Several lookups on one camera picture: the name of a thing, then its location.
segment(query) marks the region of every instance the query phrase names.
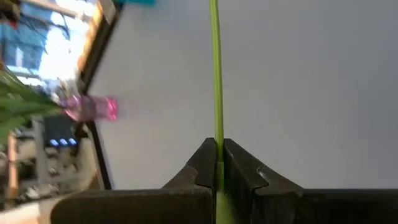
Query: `wooden stick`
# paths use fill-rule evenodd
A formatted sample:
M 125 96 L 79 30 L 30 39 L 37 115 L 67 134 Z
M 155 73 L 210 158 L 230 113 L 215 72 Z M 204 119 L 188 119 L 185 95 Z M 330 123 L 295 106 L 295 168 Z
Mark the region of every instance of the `wooden stick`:
M 7 199 L 14 199 L 18 196 L 18 169 L 16 166 L 17 161 L 17 139 L 14 133 L 10 133 L 8 135 L 8 190 L 7 190 Z M 6 207 L 12 207 L 13 203 L 6 203 Z

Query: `black edge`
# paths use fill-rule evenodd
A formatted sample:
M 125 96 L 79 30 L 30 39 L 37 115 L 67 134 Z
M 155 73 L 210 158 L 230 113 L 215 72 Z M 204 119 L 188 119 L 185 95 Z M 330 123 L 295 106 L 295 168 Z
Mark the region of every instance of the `black edge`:
M 302 188 L 230 139 L 224 142 L 225 185 L 238 223 L 293 223 Z
M 99 190 L 76 194 L 56 204 L 53 224 L 211 224 L 213 199 L 195 189 Z
M 398 223 L 398 190 L 304 190 L 295 224 Z
M 216 142 L 214 138 L 206 138 L 183 169 L 165 184 L 163 189 L 208 189 L 212 196 L 212 217 L 215 223 L 216 165 Z
M 96 70 L 98 68 L 98 65 L 101 62 L 102 56 L 106 50 L 106 47 L 108 45 L 108 42 L 112 36 L 113 30 L 118 23 L 120 13 L 122 12 L 123 9 L 123 4 L 115 4 L 116 7 L 116 15 L 113 19 L 113 21 L 108 24 L 106 21 L 105 17 L 102 17 L 102 20 L 98 26 L 97 30 L 97 36 L 95 37 L 92 46 L 91 46 L 91 51 L 87 56 L 87 60 L 85 63 L 85 66 L 83 67 L 81 73 L 80 73 L 80 79 L 78 81 L 79 84 L 79 91 L 81 94 L 86 95 L 88 93 L 88 90 L 90 89 L 91 82 L 94 79 Z M 104 183 L 104 188 L 106 190 L 111 190 L 111 181 L 109 179 L 109 174 L 108 170 L 106 168 L 105 164 L 105 159 L 103 155 L 103 150 L 101 147 L 101 141 L 98 136 L 98 131 L 95 125 L 94 121 L 90 121 L 86 123 L 88 129 L 91 131 L 91 134 L 93 136 L 93 141 L 94 141 L 94 146 L 95 146 L 95 152 L 97 155 L 98 159 L 98 165 L 100 169 L 100 174 Z M 83 127 L 82 124 L 79 124 L 76 129 L 81 129 Z

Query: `green plant leaf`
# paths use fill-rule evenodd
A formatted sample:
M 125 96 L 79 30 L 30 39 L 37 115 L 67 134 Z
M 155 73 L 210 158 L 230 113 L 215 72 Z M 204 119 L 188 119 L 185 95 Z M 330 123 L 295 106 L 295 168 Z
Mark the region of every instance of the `green plant leaf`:
M 42 96 L 31 87 L 24 85 L 14 74 L 0 70 L 0 96 L 10 94 L 19 95 L 29 101 L 51 101 L 49 97 Z
M 7 110 L 12 110 L 13 108 L 37 108 L 44 106 L 55 106 L 60 107 L 58 104 L 48 101 L 48 102 L 37 102 L 37 101 L 28 101 L 19 97 L 3 97 L 0 96 L 0 106 L 6 108 Z
M 25 119 L 23 117 L 16 116 L 0 123 L 0 144 L 7 143 L 7 137 L 10 130 L 21 126 L 24 122 Z

